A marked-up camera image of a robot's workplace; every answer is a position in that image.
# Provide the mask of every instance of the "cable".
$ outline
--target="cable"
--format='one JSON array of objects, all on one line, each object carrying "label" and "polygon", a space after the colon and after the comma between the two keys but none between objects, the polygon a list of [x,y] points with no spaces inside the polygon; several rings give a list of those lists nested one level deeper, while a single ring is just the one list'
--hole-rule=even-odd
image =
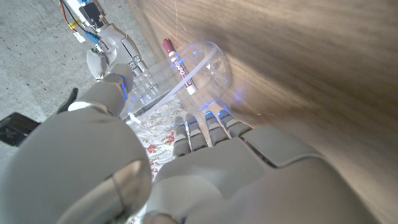
[{"label": "cable", "polygon": [[69,12],[69,15],[72,17],[72,19],[76,22],[76,24],[84,31],[86,32],[86,30],[84,28],[82,28],[82,26],[76,21],[75,17],[73,16],[72,12],[69,10],[69,7],[67,6],[67,4],[65,3],[64,0],[60,0],[62,5],[65,6],[65,8],[67,9],[67,11]]},{"label": "cable", "polygon": [[60,7],[61,7],[61,12],[62,12],[62,15],[63,15],[63,19],[65,20],[65,22],[66,22],[66,23],[68,24],[68,26],[70,27],[70,23],[68,22],[68,19],[67,19],[66,15],[65,15],[65,10],[64,10],[64,8],[63,8],[63,4],[62,4],[61,0],[59,0],[59,2],[60,2]]}]

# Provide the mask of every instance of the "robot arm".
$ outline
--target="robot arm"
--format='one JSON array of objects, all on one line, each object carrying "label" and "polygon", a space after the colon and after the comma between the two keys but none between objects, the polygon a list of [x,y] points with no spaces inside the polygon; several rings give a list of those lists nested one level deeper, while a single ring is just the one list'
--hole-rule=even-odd
[{"label": "robot arm", "polygon": [[133,74],[114,71],[19,146],[2,170],[0,223],[105,223],[145,204],[149,161],[118,118]]},{"label": "robot arm", "polygon": [[95,49],[87,52],[86,60],[91,74],[102,79],[108,70],[116,65],[128,65],[134,74],[136,88],[132,91],[142,104],[157,97],[159,87],[142,60],[132,39],[105,19],[105,11],[97,0],[60,0],[62,7],[76,15],[75,24],[82,24],[85,35],[95,44]]},{"label": "robot arm", "polygon": [[117,223],[145,203],[143,224],[377,223],[316,150],[227,111],[205,115],[213,147],[194,117],[177,120],[151,191],[146,152],[117,118],[133,74],[114,71],[22,142],[2,170],[1,223]]}]

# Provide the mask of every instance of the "wood grain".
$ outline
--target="wood grain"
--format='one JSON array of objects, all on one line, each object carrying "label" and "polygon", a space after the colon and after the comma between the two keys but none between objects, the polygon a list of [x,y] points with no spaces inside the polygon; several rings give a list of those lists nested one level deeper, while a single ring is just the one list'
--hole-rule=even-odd
[{"label": "wood grain", "polygon": [[398,223],[398,2],[127,0],[158,60],[208,39],[228,57],[221,99],[324,153],[383,223]]}]

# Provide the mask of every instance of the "floral cloth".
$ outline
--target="floral cloth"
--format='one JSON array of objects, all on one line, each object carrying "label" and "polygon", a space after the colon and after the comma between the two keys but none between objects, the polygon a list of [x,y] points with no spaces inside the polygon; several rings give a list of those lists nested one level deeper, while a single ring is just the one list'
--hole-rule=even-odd
[{"label": "floral cloth", "polygon": [[[146,148],[149,164],[152,169],[152,180],[160,168],[171,161],[174,143],[174,119],[185,118],[187,112],[181,102],[172,98],[168,103],[157,108],[141,124],[130,125],[141,144]],[[127,223],[140,223],[145,215],[145,207]]]}]

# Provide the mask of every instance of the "gray floor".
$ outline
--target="gray floor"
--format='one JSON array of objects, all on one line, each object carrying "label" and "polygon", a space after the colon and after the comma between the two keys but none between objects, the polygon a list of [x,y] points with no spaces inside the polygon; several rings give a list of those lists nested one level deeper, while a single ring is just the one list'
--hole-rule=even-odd
[{"label": "gray floor", "polygon": [[[151,66],[153,55],[126,2],[99,2],[107,20],[130,35]],[[6,1],[0,30],[0,119],[16,111],[44,121],[73,87],[85,91],[95,82],[86,65],[86,52],[94,45],[76,40],[58,1]],[[0,170],[15,150],[0,142]]]}]

